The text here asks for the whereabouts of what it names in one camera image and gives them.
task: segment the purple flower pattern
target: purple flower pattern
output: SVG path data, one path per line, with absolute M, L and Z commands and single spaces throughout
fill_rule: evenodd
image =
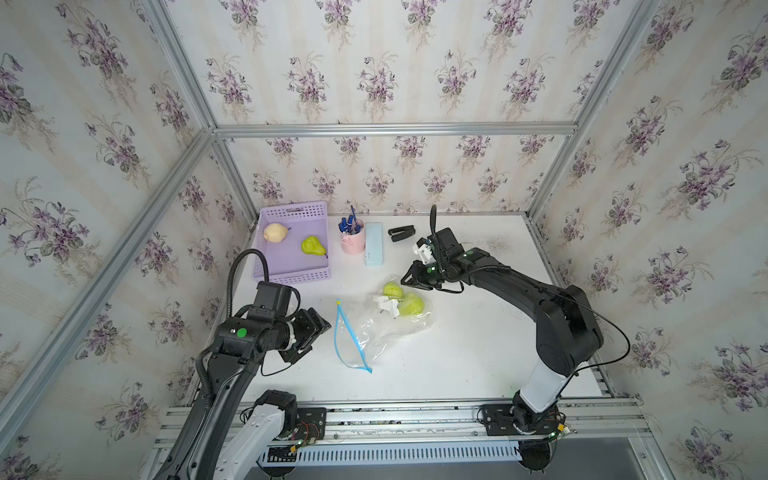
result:
M 261 195 L 266 205 L 277 205 L 283 198 L 283 187 L 277 181 L 277 172 L 267 170 L 263 174 L 253 174 L 253 191 Z
M 35 107 L 24 96 L 24 88 L 18 83 L 14 72 L 22 72 L 24 68 L 16 59 L 8 54 L 2 55 L 0 61 L 0 123 L 5 124 L 5 133 L 8 136 L 18 134 L 18 141 L 27 150 L 31 150 L 30 140 L 34 136 L 40 137 L 53 153 L 53 140 L 58 135 L 48 125 L 53 120 L 39 118 L 37 113 L 42 108 Z
M 341 155 L 342 162 L 349 162 L 349 165 L 356 164 L 359 160 L 357 154 L 360 144 L 365 139 L 365 137 L 335 137 L 333 142 L 339 145 L 339 155 Z
M 462 151 L 462 156 L 456 159 L 456 165 L 465 171 L 471 172 L 475 165 L 480 165 L 485 151 L 491 147 L 491 138 L 488 135 L 464 135 L 456 148 Z
M 691 220 L 691 207 L 705 211 L 712 200 L 726 200 L 727 193 L 736 185 L 736 172 L 741 163 L 763 164 L 763 160 L 755 156 L 756 150 L 735 153 L 729 150 L 730 143 L 718 140 L 709 152 L 694 151 L 693 160 L 680 166 L 685 180 L 661 192 L 666 201 L 659 213 L 671 220 L 683 215 Z
M 389 110 L 388 102 L 395 100 L 397 84 L 395 74 L 389 66 L 395 58 L 397 55 L 386 52 L 378 61 L 373 57 L 365 57 L 362 60 L 365 67 L 359 74 L 360 83 L 357 84 L 357 89 L 366 93 L 362 112 L 368 112 L 372 122 L 381 121 Z
M 180 308 L 180 303 L 168 302 L 162 310 L 152 312 L 152 321 L 147 322 L 147 326 L 157 337 L 157 345 L 171 342 L 183 346 L 184 340 L 192 340 L 189 326 L 181 319 Z
M 170 375 L 170 380 L 165 384 L 165 388 L 174 393 L 176 405 L 180 405 L 187 394 L 192 379 L 195 376 L 194 357 L 185 359 L 181 366 Z
M 768 407 L 768 345 L 753 349 L 742 343 L 715 346 L 719 365 L 708 360 L 692 365 L 700 373 L 690 386 L 700 389 L 700 397 L 716 402 L 728 411 L 728 406 L 750 412 Z
M 585 76 L 579 78 L 579 84 L 574 88 L 574 93 L 578 95 L 578 99 L 568 106 L 568 115 L 572 118 L 576 118 L 576 115 L 581 111 L 581 106 L 587 100 L 589 92 L 592 91 L 592 84 L 598 79 L 598 73 L 600 67 L 603 66 L 603 61 L 598 60 L 594 63 L 592 70 L 590 70 Z
M 586 229 L 587 226 L 584 225 L 584 212 L 581 211 L 581 207 L 576 207 L 574 211 L 567 212 L 565 214 L 565 225 L 560 230 L 560 238 L 563 239 L 560 248 L 565 248 L 574 240 L 583 240 Z
M 350 31 L 352 25 L 349 23 L 353 0 L 315 0 L 315 4 L 325 12 L 326 23 L 323 28 L 326 29 L 328 41 L 335 39 L 339 42 L 339 51 L 342 51 L 353 36 Z
M 674 360 L 666 351 L 670 342 L 664 336 L 664 329 L 656 327 L 647 332 L 640 328 L 634 339 L 629 354 L 630 371 L 651 369 L 659 370 L 661 376 L 669 375 Z
M 21 347 L 19 342 L 9 350 L 0 351 L 0 401 L 8 395 L 18 377 L 24 372 L 24 363 L 14 358 Z
M 512 48 L 512 37 L 521 35 L 523 21 L 531 16 L 533 0 L 490 0 L 491 7 L 485 20 L 493 22 L 491 31 L 485 34 L 481 51 L 488 52 L 488 63 L 500 61 Z
M 650 303 L 654 308 L 658 308 L 657 299 L 664 305 L 672 303 L 676 298 L 684 301 L 685 294 L 694 287 L 693 280 L 697 273 L 705 279 L 714 278 L 707 270 L 708 265 L 692 262 L 688 260 L 688 255 L 687 250 L 678 247 L 674 253 L 662 250 L 658 257 L 649 258 L 652 271 L 635 277 L 638 285 L 632 295 L 639 296 L 641 303 Z
M 232 203 L 232 195 L 219 194 L 215 200 L 216 207 L 219 209 L 219 218 L 227 222 L 233 230 L 237 230 L 240 226 L 240 221 L 237 219 L 237 211 Z
M 614 165 L 619 168 L 635 165 L 635 154 L 643 157 L 650 147 L 658 145 L 666 127 L 667 116 L 670 112 L 678 111 L 683 109 L 677 106 L 676 101 L 662 104 L 661 98 L 654 95 L 647 107 L 639 108 L 634 117 L 627 121 L 630 133 L 616 144 Z
M 55 275 L 69 285 L 76 285 L 78 277 L 93 277 L 101 265 L 101 255 L 96 253 L 101 242 L 85 243 L 91 231 L 82 223 L 75 223 L 77 210 L 61 202 L 34 198 L 31 193 L 41 188 L 33 184 L 36 178 L 31 177 L 24 187 L 16 181 L 14 192 L 18 207 L 0 208 L 0 226 L 17 232 L 8 235 L 14 254 L 23 252 L 30 268 L 45 257 L 53 258 Z
M 477 76 L 477 70 L 472 68 L 472 61 L 475 59 L 464 59 L 461 50 L 455 55 L 448 50 L 444 59 L 442 67 L 435 70 L 435 74 L 441 85 L 438 93 L 440 106 L 448 105 L 447 112 L 450 112 L 462 103 L 462 91 L 469 81 Z
M 648 207 L 640 203 L 640 197 L 640 189 L 634 186 L 634 182 L 627 185 L 624 191 L 616 190 L 614 192 L 614 198 L 611 200 L 611 209 L 605 212 L 605 217 L 603 218 L 603 224 L 607 225 L 603 235 L 616 237 L 616 234 L 623 225 L 628 223 L 637 225 L 640 223 L 640 220 L 642 220 L 640 214 L 643 210 L 648 210 Z
M 620 0 L 576 0 L 574 2 L 574 24 L 568 27 L 568 43 L 574 42 L 571 53 L 587 46 L 594 39 L 598 21 L 612 5 Z
M 67 30 L 69 43 L 78 50 L 80 65 L 98 67 L 101 86 L 111 100 L 117 102 L 119 98 L 132 110 L 132 104 L 136 104 L 136 79 L 125 73 L 128 60 L 118 50 L 118 38 L 82 5 L 72 8 L 67 2 L 62 2 L 56 5 L 56 11 L 71 26 Z
M 104 415 L 101 420 L 94 422 L 97 429 L 106 431 L 107 445 L 110 441 L 117 442 L 125 437 L 126 432 L 139 435 L 147 433 L 149 421 L 158 421 L 157 407 L 151 405 L 139 392 L 143 385 L 139 382 L 125 386 L 120 392 L 120 398 L 102 407 Z
M 554 140 L 554 135 L 523 135 L 520 137 L 519 162 L 521 167 L 526 167 L 538 159 L 538 153 L 542 147 Z
M 371 209 L 369 209 L 367 205 L 357 200 L 345 200 L 344 207 L 345 207 L 344 211 L 347 212 L 348 214 L 352 213 L 352 207 L 355 207 L 355 212 L 358 212 L 360 214 L 371 213 Z
M 498 201 L 492 211 L 494 212 L 519 212 L 523 210 L 519 202 L 513 201 L 511 198 L 504 197 Z
M 187 178 L 178 198 L 184 211 L 191 209 L 192 216 L 198 223 L 208 223 L 210 218 L 209 204 L 205 201 L 205 192 L 197 177 L 192 175 Z
M 166 243 L 165 236 L 160 235 L 160 232 L 154 232 L 152 237 L 147 238 L 144 248 L 134 259 L 134 265 L 141 270 L 142 276 L 147 276 L 149 272 L 154 273 L 154 281 L 163 288 L 166 282 L 176 285 L 179 267 L 178 259 L 170 258 L 173 252 L 174 250 Z
M 406 170 L 413 171 L 416 165 L 420 164 L 419 158 L 424 154 L 424 147 L 427 146 L 426 137 L 397 137 L 395 144 L 392 148 L 396 149 L 399 153 L 395 158 L 395 164 L 402 168 L 402 172 Z
M 202 270 L 213 278 L 219 276 L 219 263 L 210 250 L 210 238 L 201 237 L 192 242 L 192 247 L 187 248 L 187 253 L 192 258 L 192 267 L 195 270 Z
M 768 14 L 765 14 L 754 30 L 733 39 L 736 44 L 728 51 L 730 67 L 725 68 L 718 78 L 712 78 L 712 88 L 703 99 L 712 98 L 714 104 L 703 114 L 721 114 L 725 107 L 733 107 L 734 100 L 746 96 L 744 88 L 768 71 L 767 25 Z
M 618 292 L 619 283 L 624 283 L 618 272 L 619 262 L 614 260 L 612 253 L 606 255 L 605 258 L 595 259 L 592 273 L 589 274 L 587 281 L 588 288 L 595 294 L 607 291 Z
M 326 101 L 326 83 L 325 76 L 320 73 L 317 62 L 322 55 L 310 54 L 305 61 L 298 57 L 292 57 L 289 62 L 296 69 L 291 68 L 288 72 L 288 90 L 299 94 L 296 100 L 296 112 L 304 113 L 306 121 L 317 123 L 323 107 L 320 102 Z
M 541 214 L 541 216 L 534 221 L 534 226 L 538 235 L 544 242 L 549 241 L 549 220 L 547 220 L 547 214 Z
M 393 214 L 415 214 L 416 213 L 416 207 L 413 205 L 413 201 L 406 201 L 406 202 L 398 202 L 395 205 L 395 209 L 392 211 Z
M 96 323 L 85 333 L 85 338 L 80 341 L 78 352 L 74 356 L 77 360 L 87 359 L 91 353 L 100 356 L 104 363 L 107 360 L 116 363 L 115 356 L 119 349 L 131 353 L 131 338 L 127 331 L 121 332 L 112 324 L 107 312 L 112 308 L 109 303 L 104 304 L 104 310 L 96 317 Z
M 50 462 L 48 458 L 42 462 L 32 462 L 32 456 L 20 449 L 29 437 L 19 435 L 16 437 L 16 450 L 9 453 L 3 459 L 0 478 L 2 480 L 58 480 L 61 467 L 56 462 Z
M 160 79 L 157 83 L 153 83 L 149 90 L 154 95 L 154 108 L 157 114 L 160 115 L 163 126 L 171 125 L 174 128 L 176 142 L 180 147 L 186 148 L 192 143 L 192 128 L 189 125 L 190 116 L 184 108 L 184 100 L 179 95 L 179 92 L 175 91 L 168 84 L 167 78 L 169 74 L 170 72 L 168 71 L 160 73 Z
M 237 55 L 224 55 L 221 63 L 215 58 L 207 58 L 205 63 L 212 70 L 206 76 L 208 90 L 221 95 L 220 106 L 225 115 L 229 115 L 236 123 L 247 123 L 251 109 L 246 104 L 251 103 L 250 85 L 245 82 L 245 77 L 237 71 L 235 64 L 240 57 Z
M 491 198 L 496 194 L 496 190 L 500 188 L 502 184 L 507 183 L 507 172 L 500 172 L 498 168 L 486 168 L 482 177 L 477 179 L 478 197 L 482 200 L 482 203 L 488 203 Z
M 533 200 L 533 197 L 536 196 L 536 192 L 538 192 L 538 186 L 543 178 L 544 172 L 541 172 L 537 178 L 531 180 L 531 183 L 525 188 L 525 191 L 528 192 L 528 196 L 525 198 L 526 200 Z
M 234 262 L 235 258 L 240 255 L 241 251 L 243 251 L 243 248 L 235 243 L 235 238 L 232 237 L 230 239 L 230 249 L 224 254 L 224 258 L 227 259 L 227 266 L 232 266 L 232 262 Z
M 565 285 L 572 285 L 576 280 L 575 269 L 576 267 L 572 258 L 567 258 L 564 262 L 558 262 L 554 267 L 554 270 L 560 275 L 560 278 L 562 278 L 563 284 Z
M 432 37 L 430 28 L 434 28 L 431 25 L 432 16 L 435 14 L 437 2 L 438 0 L 402 0 L 402 7 L 408 12 L 406 25 L 408 40 L 418 42 L 416 50 L 429 44 L 429 39 Z
M 509 99 L 502 103 L 501 109 L 507 121 L 518 120 L 530 111 L 528 106 L 536 102 L 538 92 L 544 90 L 544 64 L 552 58 L 546 54 L 534 62 L 530 58 L 523 58 L 519 69 L 509 75 L 509 82 L 504 86 L 504 91 L 509 92 Z
M 119 121 L 107 123 L 105 119 L 96 117 L 93 124 L 85 124 L 85 131 L 96 142 L 96 160 L 120 169 L 123 179 L 134 187 L 139 188 L 139 184 L 143 184 L 149 190 L 151 175 L 146 161 L 136 153 L 136 132 L 130 125 Z
M 313 168 L 310 184 L 317 189 L 317 196 L 330 204 L 336 199 L 336 187 L 341 184 L 341 179 L 324 167 Z
M 422 178 L 422 183 L 426 188 L 426 196 L 432 202 L 437 202 L 442 198 L 443 191 L 448 184 L 453 183 L 451 172 L 444 171 L 441 167 L 430 167 L 427 174 Z
M 457 200 L 451 202 L 448 208 L 445 209 L 447 214 L 468 214 L 470 212 L 469 205 L 472 203 L 469 199 Z
M 742 466 L 746 466 L 741 459 L 742 452 L 730 445 L 733 443 L 733 433 L 723 429 L 709 430 L 701 422 L 694 421 L 689 439 L 677 437 L 676 447 L 682 458 L 677 459 L 676 456 L 673 460 L 682 472 L 689 477 L 700 473 L 718 480 L 749 480 L 742 470 Z
M 266 0 L 219 0 L 224 9 L 232 12 L 232 22 L 240 42 L 250 40 L 251 47 L 262 45 L 263 33 L 259 24 L 259 1 Z
M 266 144 L 272 147 L 272 154 L 278 164 L 285 162 L 286 167 L 296 163 L 293 157 L 293 142 L 299 141 L 298 137 L 267 138 Z
M 362 182 L 368 187 L 371 200 L 380 205 L 387 199 L 387 189 L 395 183 L 395 178 L 392 176 L 392 172 L 377 167 L 376 169 L 369 168 L 368 176 Z
M 659 9 L 650 21 L 651 33 L 645 39 L 636 62 L 642 61 L 637 72 L 648 71 L 654 66 L 660 55 L 661 49 L 672 41 L 672 38 L 681 31 L 686 32 L 694 23 L 694 2 L 692 0 L 679 0 L 675 5 L 670 5 L 672 0 L 667 0 L 659 5 Z
M 205 296 L 205 306 L 200 310 L 200 316 L 203 317 L 205 326 L 210 328 L 214 325 L 214 322 L 216 322 L 216 314 L 219 313 L 220 306 L 221 306 L 221 298 L 213 295 L 211 291 L 208 290 L 208 293 L 206 293 L 206 296 Z
M 568 172 L 568 178 L 571 182 L 568 184 L 568 188 L 575 188 L 581 182 L 581 178 L 584 175 L 594 173 L 596 163 L 600 161 L 594 151 L 596 146 L 591 138 L 588 138 L 583 145 L 580 145 L 574 154 L 574 163 L 571 165 L 571 170 Z

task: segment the plastic bag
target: plastic bag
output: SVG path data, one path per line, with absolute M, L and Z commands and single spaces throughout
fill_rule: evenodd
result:
M 389 310 L 380 308 L 383 287 L 389 282 L 399 283 L 399 279 L 388 279 L 376 295 L 359 300 L 336 299 L 333 345 L 336 347 L 336 355 L 351 369 L 372 373 L 373 361 L 387 348 L 391 348 L 404 336 L 429 328 L 434 322 L 432 304 L 422 293 L 407 286 L 401 286 L 403 296 L 411 293 L 420 297 L 424 303 L 421 313 L 393 317 Z

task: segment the metal vent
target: metal vent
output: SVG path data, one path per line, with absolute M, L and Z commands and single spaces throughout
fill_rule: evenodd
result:
M 315 445 L 300 449 L 295 462 L 264 452 L 263 467 L 321 465 L 389 465 L 520 460 L 517 442 L 392 443 L 387 445 Z

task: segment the aluminum frame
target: aluminum frame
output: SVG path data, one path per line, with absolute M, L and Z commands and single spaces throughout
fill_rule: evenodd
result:
M 638 0 L 632 13 L 624 24 L 618 40 L 614 44 L 611 53 L 603 64 L 603 69 L 594 83 L 594 87 L 584 102 L 584 107 L 579 111 L 576 117 L 578 129 L 575 133 L 565 139 L 552 165 L 549 167 L 546 175 L 541 180 L 541 186 L 528 209 L 528 216 L 537 220 L 544 209 L 547 200 L 554 192 L 558 182 L 565 173 L 570 164 L 576 148 L 589 132 L 591 125 L 602 106 L 607 102 L 608 95 L 616 85 L 621 72 L 632 58 L 634 48 L 640 41 L 645 28 L 650 24 L 650 19 L 658 9 L 661 0 Z
M 300 408 L 324 407 L 326 415 L 325 439 L 317 442 L 323 450 L 348 449 L 352 445 L 441 445 L 451 448 L 461 445 L 482 447 L 490 442 L 508 445 L 510 441 L 536 440 L 543 435 L 506 435 L 488 437 L 485 427 L 477 420 L 480 405 L 509 403 L 510 399 L 448 399 L 428 402 L 299 402 Z M 242 402 L 240 409 L 250 407 Z M 572 433 L 563 440 L 575 438 L 621 437 L 647 440 L 638 445 L 653 445 L 655 440 L 635 399 L 561 399 L 558 408 L 567 416 L 566 424 Z M 151 478 L 170 448 L 176 442 L 190 408 L 170 408 L 161 418 L 158 434 L 149 460 L 144 466 L 142 479 Z M 230 425 L 224 441 L 226 445 L 242 428 L 237 416 Z M 292 442 L 273 441 L 271 446 Z M 311 453 L 312 447 L 304 451 Z M 454 458 L 454 461 L 477 461 L 476 458 Z M 397 463 L 394 458 L 390 463 Z M 655 476 L 650 480 L 672 480 L 652 472 L 654 463 L 648 462 L 644 470 Z
M 569 135 L 570 121 L 454 122 L 419 124 L 276 124 L 221 125 L 219 138 L 268 137 L 395 137 L 398 135 Z
M 155 35 L 160 41 L 160 45 L 165 53 L 165 57 L 170 62 L 170 66 L 176 74 L 181 89 L 190 99 L 192 111 L 197 116 L 203 127 L 216 128 L 216 118 L 210 109 L 205 98 L 205 91 L 197 81 L 189 56 L 184 49 L 181 36 L 174 25 L 170 12 L 164 0 L 141 0 L 144 4 L 144 10 L 147 13 L 150 24 L 154 28 Z M 258 210 L 253 204 L 253 199 L 248 194 L 248 187 L 243 180 L 242 175 L 237 170 L 232 154 L 226 143 L 217 141 L 213 145 L 213 150 L 218 158 L 219 166 L 224 175 L 227 184 L 233 192 L 235 201 L 250 222 L 255 222 L 258 218 Z
M 32 415 L 56 375 L 68 363 L 74 348 L 104 302 L 118 288 L 134 258 L 174 202 L 184 182 L 213 143 L 213 128 L 201 130 L 163 182 L 136 216 L 96 276 L 75 300 L 22 376 L 0 403 L 0 445 L 4 449 Z

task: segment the green fruit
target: green fruit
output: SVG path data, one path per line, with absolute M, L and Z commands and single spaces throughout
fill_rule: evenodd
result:
M 415 293 L 406 293 L 406 296 L 397 304 L 400 315 L 420 315 L 424 311 L 424 300 Z
M 320 244 L 320 240 L 315 236 L 307 237 L 301 243 L 301 251 L 309 255 L 325 255 L 326 249 Z
M 384 295 L 387 295 L 389 298 L 396 298 L 401 299 L 403 295 L 402 288 L 400 288 L 400 285 L 398 285 L 395 282 L 388 282 L 384 286 Z

